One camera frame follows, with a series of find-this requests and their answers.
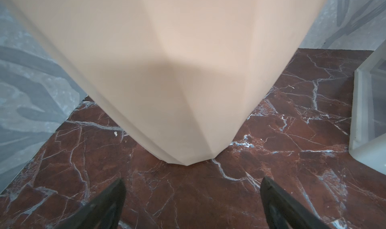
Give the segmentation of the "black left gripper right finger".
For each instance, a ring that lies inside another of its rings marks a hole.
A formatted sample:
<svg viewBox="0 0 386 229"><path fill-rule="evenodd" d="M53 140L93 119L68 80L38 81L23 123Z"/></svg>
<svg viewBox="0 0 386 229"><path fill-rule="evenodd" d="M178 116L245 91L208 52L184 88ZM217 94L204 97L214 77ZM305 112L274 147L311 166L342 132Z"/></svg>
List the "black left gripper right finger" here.
<svg viewBox="0 0 386 229"><path fill-rule="evenodd" d="M329 228L270 177L263 178L260 196L270 229Z"/></svg>

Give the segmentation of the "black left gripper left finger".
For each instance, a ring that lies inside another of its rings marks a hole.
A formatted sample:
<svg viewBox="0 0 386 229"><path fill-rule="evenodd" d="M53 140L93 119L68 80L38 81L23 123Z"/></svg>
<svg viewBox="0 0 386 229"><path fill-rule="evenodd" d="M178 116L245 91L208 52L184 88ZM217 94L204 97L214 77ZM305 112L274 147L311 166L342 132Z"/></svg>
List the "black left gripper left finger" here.
<svg viewBox="0 0 386 229"><path fill-rule="evenodd" d="M58 229L116 229L126 198L126 187L119 178L88 204L57 226Z"/></svg>

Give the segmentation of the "white plastic drawer organizer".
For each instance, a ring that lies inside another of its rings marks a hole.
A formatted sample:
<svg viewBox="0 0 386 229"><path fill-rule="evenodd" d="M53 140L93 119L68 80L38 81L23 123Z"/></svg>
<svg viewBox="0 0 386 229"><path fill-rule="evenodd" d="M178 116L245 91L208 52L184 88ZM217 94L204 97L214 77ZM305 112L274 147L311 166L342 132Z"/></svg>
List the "white plastic drawer organizer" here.
<svg viewBox="0 0 386 229"><path fill-rule="evenodd" d="M386 43L354 73L349 153L360 163L386 173Z"/></svg>

